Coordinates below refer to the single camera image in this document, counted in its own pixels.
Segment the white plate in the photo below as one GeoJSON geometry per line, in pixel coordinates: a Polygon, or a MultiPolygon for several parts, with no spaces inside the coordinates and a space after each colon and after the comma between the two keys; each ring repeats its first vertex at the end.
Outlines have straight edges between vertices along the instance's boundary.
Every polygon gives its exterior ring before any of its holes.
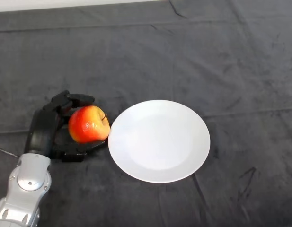
{"type": "Polygon", "coordinates": [[[138,103],[114,121],[109,150],[127,174],[167,183],[194,173],[210,148],[207,126],[193,110],[171,101],[138,103]]]}

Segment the robotic hand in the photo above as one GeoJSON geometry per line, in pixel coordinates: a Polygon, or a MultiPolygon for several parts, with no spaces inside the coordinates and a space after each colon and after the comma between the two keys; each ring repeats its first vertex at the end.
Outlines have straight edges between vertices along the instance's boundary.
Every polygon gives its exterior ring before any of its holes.
{"type": "Polygon", "coordinates": [[[56,132],[69,121],[69,111],[93,102],[92,96],[63,91],[35,112],[24,154],[10,174],[7,196],[0,200],[0,227],[37,227],[39,204],[51,186],[51,158],[81,162],[89,151],[105,143],[54,143],[56,132]]]}

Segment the table surface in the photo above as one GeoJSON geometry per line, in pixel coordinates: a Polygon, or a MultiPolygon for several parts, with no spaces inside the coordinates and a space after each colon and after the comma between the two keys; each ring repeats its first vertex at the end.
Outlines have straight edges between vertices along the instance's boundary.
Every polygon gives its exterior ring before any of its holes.
{"type": "MultiPolygon", "coordinates": [[[[128,176],[107,147],[54,161],[39,226],[292,227],[292,0],[0,13],[0,147],[20,155],[34,110],[64,89],[111,123],[141,101],[180,102],[211,150],[168,184],[128,176]]],[[[0,198],[15,164],[0,153],[0,198]]]]}

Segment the apple stem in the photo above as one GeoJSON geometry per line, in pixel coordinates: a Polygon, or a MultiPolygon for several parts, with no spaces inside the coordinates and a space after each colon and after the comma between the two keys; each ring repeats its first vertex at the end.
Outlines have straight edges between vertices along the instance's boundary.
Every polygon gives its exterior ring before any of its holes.
{"type": "Polygon", "coordinates": [[[104,118],[102,120],[104,120],[107,117],[107,114],[105,114],[104,118]]]}

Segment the apple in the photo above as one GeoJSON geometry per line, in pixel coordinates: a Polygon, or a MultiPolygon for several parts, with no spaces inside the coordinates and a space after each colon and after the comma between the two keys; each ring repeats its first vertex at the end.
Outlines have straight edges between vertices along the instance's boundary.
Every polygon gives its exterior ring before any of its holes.
{"type": "Polygon", "coordinates": [[[69,133],[78,143],[105,140],[109,132],[110,125],[105,113],[94,105],[78,109],[69,119],[69,133]]]}

